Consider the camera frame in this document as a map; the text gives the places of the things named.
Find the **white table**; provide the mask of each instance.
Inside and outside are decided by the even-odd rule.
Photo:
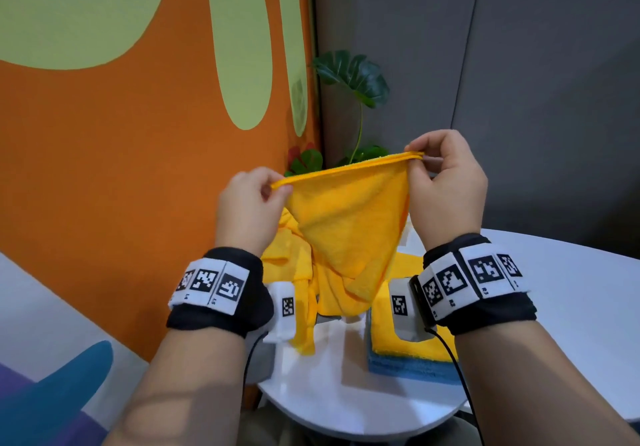
[[[640,260],[497,230],[531,283],[546,327],[583,375],[628,420],[640,418]],[[411,231],[400,252],[424,254]],[[394,441],[420,434],[465,402],[460,386],[379,376],[367,371],[364,321],[316,325],[316,354],[276,347],[273,375],[260,388],[300,423],[336,437]]]

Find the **wristband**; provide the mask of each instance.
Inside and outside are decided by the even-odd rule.
[[[262,261],[235,248],[215,248],[190,263],[169,308],[168,328],[213,327],[242,337],[273,316],[273,301],[262,284]]]
[[[411,283],[414,292],[421,290],[421,314],[430,312],[453,335],[536,319],[520,269],[505,250],[480,234],[464,234],[429,250],[424,271]]]

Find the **wall mural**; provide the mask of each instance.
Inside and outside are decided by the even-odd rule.
[[[318,143],[308,0],[0,0],[0,443],[98,445],[237,171]]]

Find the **left hand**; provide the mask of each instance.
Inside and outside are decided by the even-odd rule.
[[[216,247],[262,256],[276,236],[282,209],[293,191],[290,185],[271,190],[271,183],[283,178],[265,167],[231,178],[218,199]]]

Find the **green painted shape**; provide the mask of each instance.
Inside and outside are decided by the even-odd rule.
[[[209,0],[222,99],[233,124],[249,130],[271,98],[273,62],[264,0]]]
[[[302,136],[307,126],[307,58],[305,39],[302,30],[300,0],[280,0],[282,15],[282,35],[287,61],[289,95],[293,127],[298,136]]]
[[[0,0],[0,60],[67,70],[105,64],[137,42],[160,0]]]

